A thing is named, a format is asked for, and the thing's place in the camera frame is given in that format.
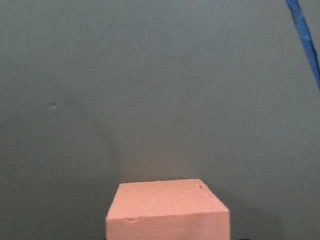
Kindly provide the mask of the orange foam block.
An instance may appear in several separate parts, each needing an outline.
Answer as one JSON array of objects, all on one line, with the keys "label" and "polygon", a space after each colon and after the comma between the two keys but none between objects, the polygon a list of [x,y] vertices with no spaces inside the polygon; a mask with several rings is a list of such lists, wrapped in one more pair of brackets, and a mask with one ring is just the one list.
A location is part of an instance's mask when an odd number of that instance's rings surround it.
[{"label": "orange foam block", "polygon": [[105,231],[108,240],[229,240],[230,211],[200,179],[121,183]]}]

